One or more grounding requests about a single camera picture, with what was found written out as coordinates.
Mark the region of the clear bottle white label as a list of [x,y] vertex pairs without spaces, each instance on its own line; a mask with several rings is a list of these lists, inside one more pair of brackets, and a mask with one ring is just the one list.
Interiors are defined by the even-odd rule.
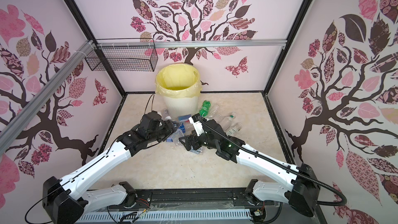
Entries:
[[243,125],[241,123],[236,123],[235,125],[231,126],[227,132],[227,136],[234,136],[237,132],[239,132],[242,129]]

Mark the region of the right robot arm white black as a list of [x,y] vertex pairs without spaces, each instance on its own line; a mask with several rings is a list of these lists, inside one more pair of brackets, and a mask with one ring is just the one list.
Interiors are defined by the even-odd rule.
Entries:
[[275,181],[268,184],[255,180],[249,184],[249,194],[259,201],[274,201],[288,203],[296,212],[313,217],[320,192],[320,184],[312,180],[317,177],[313,169],[303,164],[297,167],[294,164],[281,162],[267,156],[244,141],[227,136],[226,138],[212,131],[197,135],[193,132],[189,136],[179,138],[187,151],[201,147],[214,149],[216,155],[243,166],[255,169]]

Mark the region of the green bottle near bin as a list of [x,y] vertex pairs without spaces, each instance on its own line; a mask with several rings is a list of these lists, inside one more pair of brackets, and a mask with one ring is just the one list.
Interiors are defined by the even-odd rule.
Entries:
[[211,102],[208,100],[203,101],[199,114],[201,117],[206,117],[211,108]]

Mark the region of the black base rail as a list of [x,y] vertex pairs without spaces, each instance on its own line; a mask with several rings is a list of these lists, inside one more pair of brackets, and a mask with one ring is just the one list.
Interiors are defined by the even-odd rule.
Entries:
[[245,188],[209,188],[209,189],[145,189],[137,191],[136,204],[131,208],[113,205],[94,212],[116,211],[179,211],[206,209],[248,209],[250,220],[210,220],[177,222],[143,222],[135,218],[125,223],[122,217],[115,224],[325,224],[326,219],[316,208],[313,217],[296,212],[289,204],[274,201],[256,202]]

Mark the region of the aluminium rail back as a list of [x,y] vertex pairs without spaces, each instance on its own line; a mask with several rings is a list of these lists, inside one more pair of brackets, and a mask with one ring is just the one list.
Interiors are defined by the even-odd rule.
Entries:
[[142,47],[142,48],[198,48],[198,47],[255,47],[255,46],[282,46],[285,47],[285,39],[250,39],[250,40],[205,40],[205,41],[133,41],[121,42],[121,40],[105,39],[97,40],[98,48],[116,47]]

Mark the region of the clear bottle blue label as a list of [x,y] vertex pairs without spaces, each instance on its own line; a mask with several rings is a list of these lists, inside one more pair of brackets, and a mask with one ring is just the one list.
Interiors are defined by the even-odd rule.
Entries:
[[179,141],[180,138],[184,137],[184,133],[181,129],[178,129],[176,132],[171,134],[167,139],[166,142],[168,143],[174,143],[177,146],[181,145],[181,142]]

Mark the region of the bottle blue red label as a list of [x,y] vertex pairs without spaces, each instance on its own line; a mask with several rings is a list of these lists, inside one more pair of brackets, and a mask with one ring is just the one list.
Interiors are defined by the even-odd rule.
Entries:
[[178,121],[181,123],[189,122],[191,115],[183,115],[178,117]]

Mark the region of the clear unlabelled crumpled bottle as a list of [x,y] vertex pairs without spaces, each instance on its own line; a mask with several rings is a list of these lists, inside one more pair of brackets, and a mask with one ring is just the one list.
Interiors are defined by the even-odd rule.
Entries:
[[210,107],[210,110],[209,110],[209,112],[208,112],[206,118],[207,118],[207,119],[214,119],[214,118],[217,116],[219,109],[220,109],[219,104],[214,104],[214,105],[212,105],[212,106]]

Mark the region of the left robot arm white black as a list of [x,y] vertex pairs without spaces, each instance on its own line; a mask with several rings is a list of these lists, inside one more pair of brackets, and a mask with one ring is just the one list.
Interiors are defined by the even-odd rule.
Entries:
[[162,120],[152,111],[141,122],[118,136],[110,148],[95,159],[60,179],[51,177],[43,184],[42,205],[54,224],[74,224],[82,215],[111,205],[131,208],[136,204],[136,190],[126,181],[107,189],[91,186],[119,164],[148,145],[167,140],[178,130],[179,123]]

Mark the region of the clear bottle green cap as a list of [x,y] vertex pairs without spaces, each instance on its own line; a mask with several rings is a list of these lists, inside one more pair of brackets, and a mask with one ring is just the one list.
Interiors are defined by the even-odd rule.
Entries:
[[235,118],[236,118],[235,112],[231,112],[229,115],[223,117],[223,119],[219,124],[224,132],[227,132],[227,130],[231,127],[232,122]]

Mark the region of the aluminium rail left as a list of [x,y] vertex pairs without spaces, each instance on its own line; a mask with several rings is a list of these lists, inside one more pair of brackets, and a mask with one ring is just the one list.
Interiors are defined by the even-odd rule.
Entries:
[[92,40],[87,40],[81,47],[75,51],[72,57],[61,67],[61,69],[47,82],[30,101],[16,115],[16,117],[8,124],[1,133],[1,154],[17,139],[18,135],[36,116],[44,104],[56,92],[58,87],[66,80],[69,74],[77,67],[77,65],[95,48]]

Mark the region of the yellow plastic bin liner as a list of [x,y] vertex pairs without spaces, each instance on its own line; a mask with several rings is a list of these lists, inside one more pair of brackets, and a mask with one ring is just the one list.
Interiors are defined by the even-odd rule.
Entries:
[[199,71],[192,65],[176,63],[161,69],[155,77],[155,93],[174,99],[201,94]]

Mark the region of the aluminium rail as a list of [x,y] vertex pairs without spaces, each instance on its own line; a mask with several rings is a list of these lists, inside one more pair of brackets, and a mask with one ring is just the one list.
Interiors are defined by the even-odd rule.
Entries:
[[285,39],[250,39],[250,40],[205,40],[205,41],[133,41],[121,42],[121,40],[105,39],[97,40],[98,48],[116,47],[142,47],[142,48],[198,48],[198,47],[255,47],[255,46],[282,46],[285,47]]
[[92,40],[87,40],[81,47],[75,51],[72,57],[61,67],[61,69],[47,82],[30,101],[16,115],[16,117],[8,124],[1,133],[1,154],[17,139],[18,135],[36,116],[44,104],[56,92],[58,87],[66,80],[69,74],[77,67],[77,65],[95,48]]

